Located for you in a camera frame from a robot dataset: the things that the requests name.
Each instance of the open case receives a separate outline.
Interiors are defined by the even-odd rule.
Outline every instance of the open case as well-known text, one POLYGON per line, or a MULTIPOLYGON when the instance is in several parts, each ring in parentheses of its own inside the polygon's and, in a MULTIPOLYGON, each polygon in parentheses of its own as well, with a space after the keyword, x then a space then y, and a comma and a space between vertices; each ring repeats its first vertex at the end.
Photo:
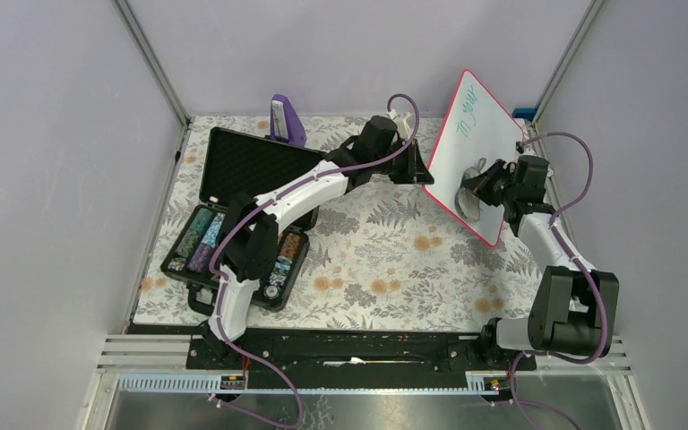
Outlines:
MULTIPOLYGON (((210 260, 224 214, 235 193, 264 194, 287 184, 316 166, 323 155, 282 142, 215 127, 204 161, 198 204, 160 268, 170 278, 186 282, 188 305, 200 314, 214 309, 219 283, 212 278, 210 260)), ((305 231, 314 227, 318 208, 297 219, 279 235, 273 273, 260 279, 252 303, 279 311, 288 302, 309 249, 305 231)))

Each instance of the floral tablecloth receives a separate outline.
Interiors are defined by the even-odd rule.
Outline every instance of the floral tablecloth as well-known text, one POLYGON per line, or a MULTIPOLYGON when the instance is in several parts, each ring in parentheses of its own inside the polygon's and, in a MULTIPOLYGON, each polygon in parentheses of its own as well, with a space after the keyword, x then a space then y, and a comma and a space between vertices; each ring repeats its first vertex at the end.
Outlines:
MULTIPOLYGON (((309 116, 307 146, 332 150, 362 129, 364 117, 309 116)), ((136 324, 200 323, 186 304, 185 284, 159 265, 194 206, 210 129, 265 135, 268 120, 200 116, 182 156, 173 193, 141 281, 136 324)), ((441 119, 421 121, 418 139, 427 162, 441 119)), ((321 206, 308 232, 310 251, 286 308, 251 306, 248 323, 407 331, 478 331, 494 316, 527 314, 538 285, 529 250, 505 226, 496 248, 484 245, 434 203, 419 185, 376 177, 321 206)))

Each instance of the black case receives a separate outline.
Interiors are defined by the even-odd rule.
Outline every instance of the black case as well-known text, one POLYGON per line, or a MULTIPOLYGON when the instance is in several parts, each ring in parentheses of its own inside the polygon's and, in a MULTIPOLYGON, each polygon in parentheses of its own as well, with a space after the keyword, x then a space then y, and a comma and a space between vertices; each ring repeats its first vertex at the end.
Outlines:
MULTIPOLYGON (((318 150, 300 148, 219 127, 212 128, 202 172, 202 186, 199 189, 199 200, 202 204, 198 204, 193 209, 185 223, 186 227, 178 235, 176 242, 159 266, 170 278, 186 282, 188 306, 192 310, 210 315, 214 309, 219 283, 212 280, 209 264, 201 273, 189 271, 187 266, 193 257, 192 253, 181 271, 170 269, 168 266, 173 258, 178 257, 177 246, 199 210, 206 208, 213 213, 224 214, 235 193, 241 191, 249 195, 268 193, 302 176, 321 160, 323 160, 323 153, 318 150), (211 294, 209 304, 199 300, 200 293, 211 294)), ((314 227, 317 215, 318 208, 307 212, 280 235, 279 250, 288 234, 300 236, 297 255, 293 259, 294 262, 288 271, 280 295, 273 299, 265 297, 263 291, 268 280, 260 279, 260 288, 254 292, 252 304, 276 312, 286 306, 288 296, 310 247, 309 237, 304 232, 314 227)))

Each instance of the gray wall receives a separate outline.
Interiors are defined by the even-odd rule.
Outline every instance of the gray wall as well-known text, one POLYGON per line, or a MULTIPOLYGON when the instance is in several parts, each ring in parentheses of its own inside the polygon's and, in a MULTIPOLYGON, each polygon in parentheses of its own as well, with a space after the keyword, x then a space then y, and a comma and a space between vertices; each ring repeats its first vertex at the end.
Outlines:
MULTIPOLYGON (((653 428, 688 428, 688 2, 609 3, 541 128, 595 152, 594 187, 569 213, 578 246, 621 281, 616 329, 653 428)), ((547 149, 575 196, 581 149, 547 149)))
POLYGON ((589 0, 133 0, 185 108, 381 112, 407 92, 443 116, 470 68, 508 109, 534 106, 589 0))
POLYGON ((0 1, 0 428, 74 426, 178 133, 110 1, 0 1))

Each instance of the gray leaf pattern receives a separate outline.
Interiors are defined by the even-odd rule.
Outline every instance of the gray leaf pattern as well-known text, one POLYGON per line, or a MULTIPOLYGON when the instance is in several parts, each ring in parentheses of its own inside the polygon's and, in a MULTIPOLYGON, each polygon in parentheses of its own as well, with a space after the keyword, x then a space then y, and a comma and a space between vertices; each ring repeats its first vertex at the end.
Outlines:
MULTIPOLYGON (((307 147, 330 151, 359 134, 366 117, 309 116, 307 147)), ((428 161, 442 119, 421 120, 417 138, 428 161)), ((159 265, 198 204, 212 127, 264 136, 268 118, 198 116, 183 150, 158 240, 151 250, 133 321, 197 324, 185 285, 159 265)), ((538 286, 529 250, 503 228, 495 248, 484 245, 419 186, 374 180, 321 206, 308 232, 310 250, 286 308, 252 306, 248 323, 264 327, 338 330, 477 331, 489 318, 523 316, 538 286)))

